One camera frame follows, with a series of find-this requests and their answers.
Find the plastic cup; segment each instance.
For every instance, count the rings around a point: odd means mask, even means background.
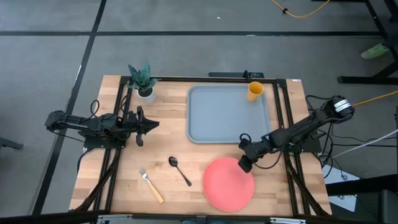
[[[264,87],[259,82],[251,82],[248,88],[248,101],[254,102],[264,92]]]

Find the plastic tray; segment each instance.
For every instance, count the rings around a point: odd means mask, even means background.
[[[195,143],[239,143],[248,133],[253,141],[271,131],[266,95],[246,99],[248,85],[195,85],[188,91],[187,135]]]

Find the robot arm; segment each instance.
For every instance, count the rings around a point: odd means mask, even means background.
[[[137,145],[143,146],[142,134],[148,133],[158,125],[159,122],[144,117],[140,106],[137,107],[136,114],[130,111],[125,119],[110,113],[93,118],[82,118],[67,115],[63,111],[54,111],[49,114],[45,122],[47,130],[51,132],[65,128],[79,130],[78,133],[86,138],[85,147],[103,148],[123,145],[131,133],[137,133]]]
[[[297,144],[308,138],[311,131],[327,123],[342,123],[352,118],[354,108],[342,96],[333,96],[319,109],[312,111],[311,115],[295,123],[286,129],[276,129],[275,131],[261,137],[260,142],[251,142],[249,139],[240,137],[239,148],[243,149],[245,155],[239,160],[239,166],[245,171],[250,172],[252,164],[259,158],[263,158],[268,153],[275,153],[283,150],[288,144]]]

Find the green leaves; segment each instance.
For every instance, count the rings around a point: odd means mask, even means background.
[[[130,74],[133,80],[133,85],[129,88],[137,88],[138,90],[148,90],[152,88],[157,81],[156,78],[150,79],[150,66],[149,62],[146,61],[142,70],[136,70],[133,66],[129,65]]]

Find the wooden handle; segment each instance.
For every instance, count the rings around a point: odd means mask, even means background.
[[[159,202],[163,203],[164,199],[162,198],[160,193],[156,190],[156,188],[152,185],[152,183],[150,181],[148,181],[148,184],[149,184],[150,189],[152,190],[152,192],[155,194],[156,198],[159,200]]]

